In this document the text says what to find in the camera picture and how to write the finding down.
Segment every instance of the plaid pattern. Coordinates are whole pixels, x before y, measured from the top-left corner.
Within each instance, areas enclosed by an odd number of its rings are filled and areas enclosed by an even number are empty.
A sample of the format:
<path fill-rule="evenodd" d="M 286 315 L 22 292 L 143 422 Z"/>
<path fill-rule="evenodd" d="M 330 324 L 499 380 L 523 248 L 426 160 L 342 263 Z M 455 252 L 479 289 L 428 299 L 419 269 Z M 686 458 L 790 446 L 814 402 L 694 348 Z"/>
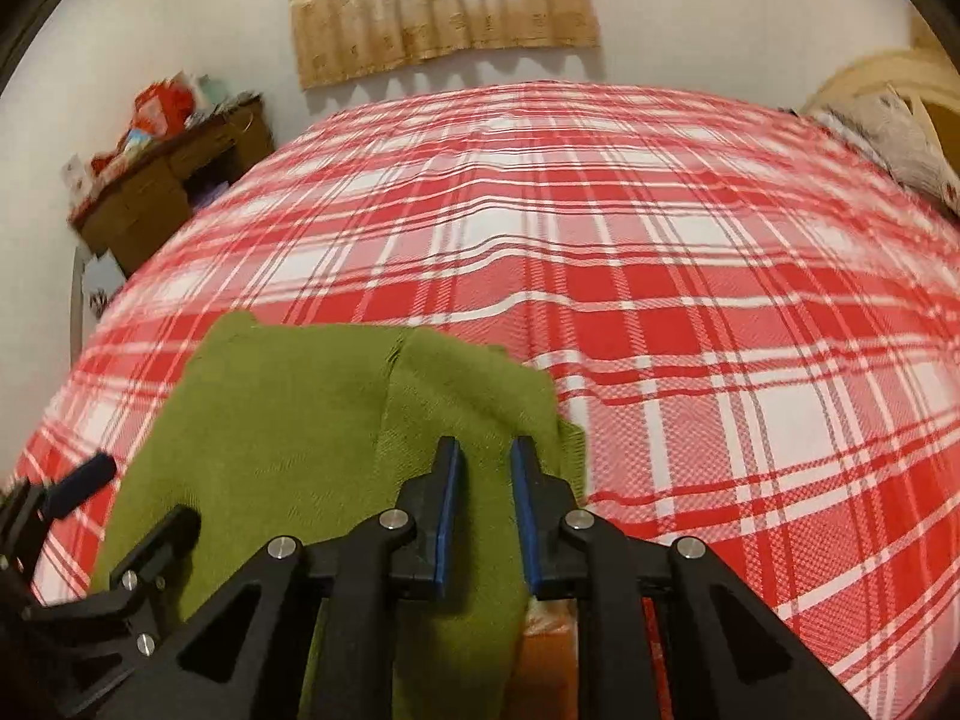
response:
<path fill-rule="evenodd" d="M 589 504 L 696 533 L 875 718 L 960 641 L 960 234 L 814 124 L 537 82 L 342 112 L 131 279 L 30 440 L 126 464 L 222 313 L 428 323 L 553 375 Z M 115 494 L 54 529 L 82 593 Z"/>

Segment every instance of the wooden desk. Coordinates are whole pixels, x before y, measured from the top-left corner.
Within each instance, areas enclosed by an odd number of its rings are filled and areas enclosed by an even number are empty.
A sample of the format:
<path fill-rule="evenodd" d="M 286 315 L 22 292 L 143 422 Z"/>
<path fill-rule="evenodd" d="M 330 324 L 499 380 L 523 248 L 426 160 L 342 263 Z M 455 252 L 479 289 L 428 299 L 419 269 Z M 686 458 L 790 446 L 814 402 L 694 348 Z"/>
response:
<path fill-rule="evenodd" d="M 70 224 L 94 254 L 112 251 L 130 276 L 193 215 L 191 183 L 206 173 L 233 183 L 273 151 L 256 98 L 145 151 Z"/>

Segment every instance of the bed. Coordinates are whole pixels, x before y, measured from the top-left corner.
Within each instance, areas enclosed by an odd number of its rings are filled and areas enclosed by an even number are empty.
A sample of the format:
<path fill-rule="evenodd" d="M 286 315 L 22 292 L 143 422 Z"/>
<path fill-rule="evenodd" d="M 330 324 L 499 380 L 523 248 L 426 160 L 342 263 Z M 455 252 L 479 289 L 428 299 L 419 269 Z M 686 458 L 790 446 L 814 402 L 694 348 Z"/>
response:
<path fill-rule="evenodd" d="M 338 113 L 128 282 L 17 473 L 127 467 L 235 309 L 548 370 L 589 507 L 712 543 L 872 717 L 960 642 L 960 232 L 812 122 L 547 81 Z M 46 602 L 85 591 L 116 490 L 54 526 Z"/>

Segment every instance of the triangular cutout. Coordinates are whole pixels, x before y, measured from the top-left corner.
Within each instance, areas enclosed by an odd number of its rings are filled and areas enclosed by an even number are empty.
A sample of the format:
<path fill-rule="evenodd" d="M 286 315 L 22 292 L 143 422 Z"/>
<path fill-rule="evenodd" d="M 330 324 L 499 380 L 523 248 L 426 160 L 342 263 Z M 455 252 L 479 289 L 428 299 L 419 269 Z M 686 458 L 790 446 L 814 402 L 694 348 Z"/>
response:
<path fill-rule="evenodd" d="M 710 588 L 720 626 L 733 656 L 736 675 L 744 685 L 753 685 L 790 668 L 792 659 L 781 645 L 750 614 L 726 587 Z"/>
<path fill-rule="evenodd" d="M 221 685 L 228 683 L 259 603 L 260 588 L 248 584 L 179 654 L 181 668 Z"/>

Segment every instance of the silver bolt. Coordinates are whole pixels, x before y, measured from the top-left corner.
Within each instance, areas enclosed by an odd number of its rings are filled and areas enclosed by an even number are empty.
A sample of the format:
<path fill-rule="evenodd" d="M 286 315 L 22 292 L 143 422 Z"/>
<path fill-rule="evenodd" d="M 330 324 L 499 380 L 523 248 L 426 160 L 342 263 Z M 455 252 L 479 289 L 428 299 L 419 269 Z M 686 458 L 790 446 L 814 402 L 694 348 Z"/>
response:
<path fill-rule="evenodd" d="M 677 539 L 677 552 L 688 560 L 697 560 L 698 557 L 704 557 L 707 554 L 707 544 L 704 544 L 699 538 L 684 536 Z"/>
<path fill-rule="evenodd" d="M 296 552 L 296 541 L 290 536 L 277 536 L 267 544 L 267 553 L 276 560 L 283 560 Z"/>
<path fill-rule="evenodd" d="M 154 641 L 154 638 L 150 634 L 140 634 L 136 637 L 136 648 L 140 651 L 141 655 L 150 658 L 150 656 L 154 654 L 154 650 L 157 649 L 157 642 Z"/>
<path fill-rule="evenodd" d="M 567 512 L 563 521 L 575 531 L 586 531 L 587 528 L 592 528 L 594 522 L 596 522 L 593 514 L 586 509 L 573 509 L 572 512 Z"/>
<path fill-rule="evenodd" d="M 403 509 L 387 509 L 380 515 L 380 523 L 388 531 L 397 531 L 410 521 L 410 515 Z"/>

